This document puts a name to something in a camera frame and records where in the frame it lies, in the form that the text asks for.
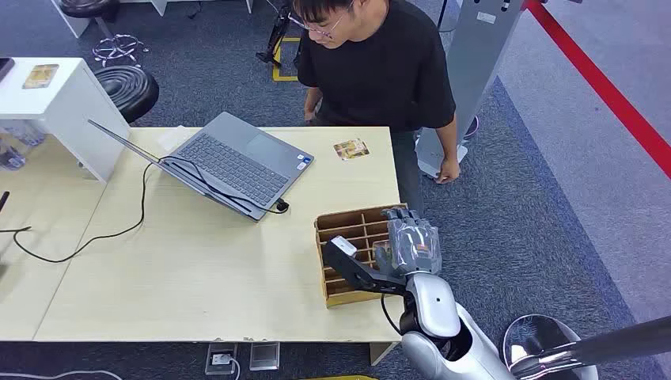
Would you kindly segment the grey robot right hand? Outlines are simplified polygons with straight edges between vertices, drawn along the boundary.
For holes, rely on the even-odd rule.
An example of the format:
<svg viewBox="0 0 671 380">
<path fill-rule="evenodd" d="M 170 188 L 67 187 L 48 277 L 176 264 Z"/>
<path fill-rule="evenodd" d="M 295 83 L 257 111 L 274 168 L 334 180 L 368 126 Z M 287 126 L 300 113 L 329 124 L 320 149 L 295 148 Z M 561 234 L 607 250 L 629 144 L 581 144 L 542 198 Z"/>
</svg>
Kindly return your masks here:
<svg viewBox="0 0 671 380">
<path fill-rule="evenodd" d="M 387 208 L 381 214 L 387 218 L 388 239 L 373 244 L 379 270 L 396 278 L 413 272 L 438 274 L 442 269 L 438 228 L 417 211 L 403 207 Z"/>
</svg>

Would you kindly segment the person's left hand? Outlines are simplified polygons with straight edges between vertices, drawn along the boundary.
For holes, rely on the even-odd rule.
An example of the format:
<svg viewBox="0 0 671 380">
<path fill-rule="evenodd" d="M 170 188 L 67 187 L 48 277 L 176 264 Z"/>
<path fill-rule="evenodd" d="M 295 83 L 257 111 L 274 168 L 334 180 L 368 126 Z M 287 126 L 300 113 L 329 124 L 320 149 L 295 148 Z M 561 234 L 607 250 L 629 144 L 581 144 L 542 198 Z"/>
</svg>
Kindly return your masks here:
<svg viewBox="0 0 671 380">
<path fill-rule="evenodd" d="M 445 184 L 456 180 L 461 174 L 461 168 L 456 158 L 444 158 L 434 182 Z"/>
</svg>

